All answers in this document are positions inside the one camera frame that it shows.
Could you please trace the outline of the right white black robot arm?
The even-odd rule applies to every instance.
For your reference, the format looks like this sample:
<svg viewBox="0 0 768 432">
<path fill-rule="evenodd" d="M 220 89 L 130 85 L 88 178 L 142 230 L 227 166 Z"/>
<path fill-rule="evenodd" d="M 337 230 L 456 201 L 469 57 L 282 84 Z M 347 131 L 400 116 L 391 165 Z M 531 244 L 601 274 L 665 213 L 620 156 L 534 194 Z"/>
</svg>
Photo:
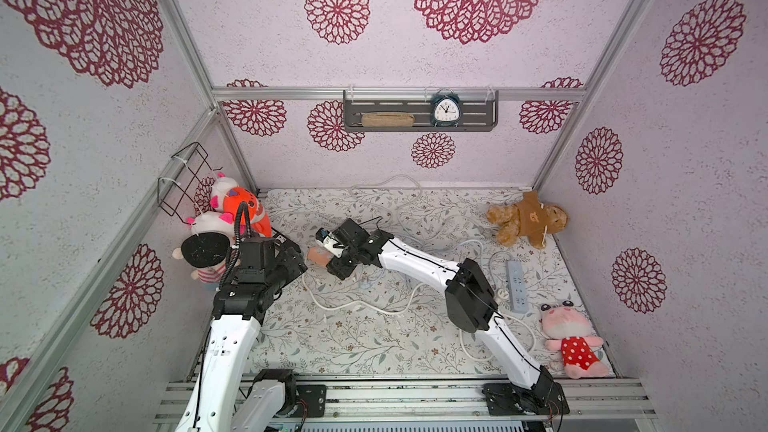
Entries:
<svg viewBox="0 0 768 432">
<path fill-rule="evenodd" d="M 456 262 L 430 255 L 387 231 L 368 232 L 350 218 L 333 231 L 318 229 L 315 239 L 333 255 L 327 271 L 341 280 L 359 265 L 373 265 L 400 272 L 441 292 L 450 321 L 481 340 L 521 394 L 524 405 L 542 413 L 570 413 L 562 385 L 514 336 L 476 261 L 467 258 Z"/>
</svg>

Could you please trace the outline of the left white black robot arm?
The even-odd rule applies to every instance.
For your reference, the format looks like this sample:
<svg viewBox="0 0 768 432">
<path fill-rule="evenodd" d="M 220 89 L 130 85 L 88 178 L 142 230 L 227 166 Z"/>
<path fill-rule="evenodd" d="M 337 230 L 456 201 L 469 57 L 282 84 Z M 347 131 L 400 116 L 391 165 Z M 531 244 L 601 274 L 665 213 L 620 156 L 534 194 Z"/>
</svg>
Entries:
<svg viewBox="0 0 768 432">
<path fill-rule="evenodd" d="M 252 237 L 239 242 L 214 296 L 200 372 L 178 431 L 231 431 L 246 359 L 266 312 L 282 290 L 307 271 L 290 239 Z"/>
</svg>

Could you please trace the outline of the orange fish plush toy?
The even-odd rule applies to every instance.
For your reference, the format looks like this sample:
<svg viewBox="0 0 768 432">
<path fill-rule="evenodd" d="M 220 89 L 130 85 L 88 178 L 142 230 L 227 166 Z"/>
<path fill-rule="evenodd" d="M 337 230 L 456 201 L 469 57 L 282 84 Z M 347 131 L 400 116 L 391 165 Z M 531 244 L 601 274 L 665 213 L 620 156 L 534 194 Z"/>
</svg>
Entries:
<svg viewBox="0 0 768 432">
<path fill-rule="evenodd" d="M 232 177 L 217 174 L 211 187 L 210 206 L 217 212 L 230 214 L 233 219 L 239 218 L 242 234 L 253 232 L 262 237 L 273 236 L 271 222 L 262 203 Z"/>
</svg>

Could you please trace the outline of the black faced striped plush doll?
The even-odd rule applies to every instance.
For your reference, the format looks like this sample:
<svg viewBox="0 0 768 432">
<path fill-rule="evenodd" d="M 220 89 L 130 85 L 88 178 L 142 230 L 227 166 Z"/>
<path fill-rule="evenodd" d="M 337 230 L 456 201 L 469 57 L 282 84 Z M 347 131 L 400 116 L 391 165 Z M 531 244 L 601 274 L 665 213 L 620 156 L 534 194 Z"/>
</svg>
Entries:
<svg viewBox="0 0 768 432">
<path fill-rule="evenodd" d="M 227 212 L 204 212 L 186 219 L 190 235 L 172 252 L 193 270 L 191 278 L 218 284 L 226 270 L 226 257 L 234 243 L 234 216 Z"/>
</svg>

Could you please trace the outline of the floral table mat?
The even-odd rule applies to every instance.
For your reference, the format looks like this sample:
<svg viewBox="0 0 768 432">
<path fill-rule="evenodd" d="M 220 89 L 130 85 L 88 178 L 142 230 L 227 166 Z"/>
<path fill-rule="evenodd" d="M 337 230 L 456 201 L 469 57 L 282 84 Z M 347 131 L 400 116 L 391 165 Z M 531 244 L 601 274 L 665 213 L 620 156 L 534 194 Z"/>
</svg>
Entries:
<svg viewBox="0 0 768 432">
<path fill-rule="evenodd" d="M 520 241 L 500 246 L 488 208 L 521 198 L 509 189 L 274 189 L 263 196 L 272 225 L 303 250 L 319 228 L 351 218 L 451 261 L 475 260 L 526 351 L 555 376 L 561 356 L 545 347 L 540 307 L 581 304 L 559 249 Z M 477 336 L 449 320 L 441 292 L 396 271 L 361 266 L 346 280 L 310 264 L 269 309 L 246 360 L 255 373 L 289 368 L 311 375 L 498 375 Z"/>
</svg>

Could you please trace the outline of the tan pouch on shelf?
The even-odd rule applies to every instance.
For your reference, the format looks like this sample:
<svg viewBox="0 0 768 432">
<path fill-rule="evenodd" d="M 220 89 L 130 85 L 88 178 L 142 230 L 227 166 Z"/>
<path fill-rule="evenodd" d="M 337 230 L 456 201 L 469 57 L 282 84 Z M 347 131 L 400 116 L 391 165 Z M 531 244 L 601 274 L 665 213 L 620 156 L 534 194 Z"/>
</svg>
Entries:
<svg viewBox="0 0 768 432">
<path fill-rule="evenodd" d="M 415 117 L 404 112 L 368 112 L 361 115 L 364 128 L 410 128 L 415 124 Z"/>
</svg>

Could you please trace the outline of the teal alarm clock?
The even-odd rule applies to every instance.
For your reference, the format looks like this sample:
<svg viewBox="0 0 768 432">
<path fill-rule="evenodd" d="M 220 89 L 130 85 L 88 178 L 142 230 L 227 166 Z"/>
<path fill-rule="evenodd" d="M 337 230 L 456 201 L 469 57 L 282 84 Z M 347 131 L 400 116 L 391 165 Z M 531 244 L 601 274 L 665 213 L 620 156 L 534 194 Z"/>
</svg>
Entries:
<svg viewBox="0 0 768 432">
<path fill-rule="evenodd" d="M 459 97 L 452 93 L 437 94 L 431 102 L 430 123 L 434 127 L 457 126 L 463 111 Z"/>
</svg>

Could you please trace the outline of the brown teddy bear plush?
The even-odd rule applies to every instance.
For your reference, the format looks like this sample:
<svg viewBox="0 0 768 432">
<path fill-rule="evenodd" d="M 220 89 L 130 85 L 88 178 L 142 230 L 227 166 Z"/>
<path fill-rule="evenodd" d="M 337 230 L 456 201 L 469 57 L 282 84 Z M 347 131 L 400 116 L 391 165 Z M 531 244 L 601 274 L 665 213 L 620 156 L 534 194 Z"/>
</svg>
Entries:
<svg viewBox="0 0 768 432">
<path fill-rule="evenodd" d="M 486 219 L 499 227 L 496 240 L 500 245 L 513 247 L 520 238 L 526 238 L 539 250 L 546 247 L 550 235 L 564 231 L 569 222 L 561 207 L 541 202 L 536 191 L 525 192 L 522 200 L 512 205 L 490 206 Z"/>
</svg>

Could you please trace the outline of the pink plush red dotted dress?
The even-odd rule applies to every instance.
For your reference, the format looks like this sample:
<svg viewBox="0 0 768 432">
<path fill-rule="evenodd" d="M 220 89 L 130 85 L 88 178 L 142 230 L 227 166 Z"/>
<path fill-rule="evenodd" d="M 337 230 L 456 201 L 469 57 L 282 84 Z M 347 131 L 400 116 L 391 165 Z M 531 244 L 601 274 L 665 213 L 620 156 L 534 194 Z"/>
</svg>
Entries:
<svg viewBox="0 0 768 432">
<path fill-rule="evenodd" d="M 611 374 L 595 352 L 604 345 L 603 339 L 593 333 L 589 320 L 571 301 L 558 306 L 543 304 L 540 312 L 542 332 L 547 337 L 545 347 L 560 352 L 568 378 L 604 378 Z"/>
</svg>

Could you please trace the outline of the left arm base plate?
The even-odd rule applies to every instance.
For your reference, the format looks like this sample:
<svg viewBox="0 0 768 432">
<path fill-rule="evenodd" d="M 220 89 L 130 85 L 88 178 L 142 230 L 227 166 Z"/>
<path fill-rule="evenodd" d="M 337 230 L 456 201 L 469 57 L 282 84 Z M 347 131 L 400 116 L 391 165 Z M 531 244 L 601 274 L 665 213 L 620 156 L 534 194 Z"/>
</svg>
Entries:
<svg viewBox="0 0 768 432">
<path fill-rule="evenodd" d="M 299 384 L 296 388 L 295 406 L 290 417 L 296 419 L 324 417 L 327 391 L 327 386 L 324 384 Z"/>
</svg>

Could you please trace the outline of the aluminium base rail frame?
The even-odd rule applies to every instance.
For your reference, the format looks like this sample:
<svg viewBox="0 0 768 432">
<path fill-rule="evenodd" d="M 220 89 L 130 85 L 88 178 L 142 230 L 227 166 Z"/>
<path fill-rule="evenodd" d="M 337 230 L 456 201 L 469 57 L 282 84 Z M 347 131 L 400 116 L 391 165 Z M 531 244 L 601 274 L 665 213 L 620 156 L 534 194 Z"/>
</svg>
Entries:
<svg viewBox="0 0 768 432">
<path fill-rule="evenodd" d="M 299 384 L 327 386 L 325 416 L 312 423 L 427 422 L 493 420 L 539 421 L 570 424 L 578 420 L 653 420 L 657 417 L 643 385 L 637 379 L 603 378 L 564 380 L 568 415 L 491 416 L 481 388 L 486 383 L 508 383 L 500 377 L 374 379 L 298 376 Z"/>
</svg>

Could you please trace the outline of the grey wall shelf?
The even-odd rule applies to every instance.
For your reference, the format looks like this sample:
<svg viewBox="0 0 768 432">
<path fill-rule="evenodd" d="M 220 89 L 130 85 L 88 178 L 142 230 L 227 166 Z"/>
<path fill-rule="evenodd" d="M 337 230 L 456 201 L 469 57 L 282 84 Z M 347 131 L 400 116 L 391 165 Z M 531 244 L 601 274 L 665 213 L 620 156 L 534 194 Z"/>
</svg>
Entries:
<svg viewBox="0 0 768 432">
<path fill-rule="evenodd" d="M 463 115 L 459 124 L 452 127 L 434 127 L 430 123 L 431 102 L 437 94 L 452 93 L 461 101 Z M 438 90 L 427 93 L 420 99 L 393 97 L 388 99 L 356 98 L 346 92 L 342 101 L 343 125 L 348 132 L 490 132 L 498 124 L 499 93 L 493 89 L 483 92 L 478 97 L 452 90 Z M 415 117 L 415 124 L 410 128 L 364 128 L 361 115 L 368 112 L 404 112 Z"/>
</svg>

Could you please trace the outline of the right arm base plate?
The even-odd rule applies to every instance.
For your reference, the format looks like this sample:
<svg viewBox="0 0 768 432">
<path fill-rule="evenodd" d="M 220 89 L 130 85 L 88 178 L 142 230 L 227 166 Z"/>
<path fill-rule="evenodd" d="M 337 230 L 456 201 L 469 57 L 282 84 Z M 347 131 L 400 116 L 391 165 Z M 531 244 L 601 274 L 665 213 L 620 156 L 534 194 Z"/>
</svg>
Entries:
<svg viewBox="0 0 768 432">
<path fill-rule="evenodd" d="M 532 390 L 511 383 L 486 383 L 481 392 L 491 416 L 568 415 L 570 407 L 557 382 L 537 384 Z"/>
</svg>

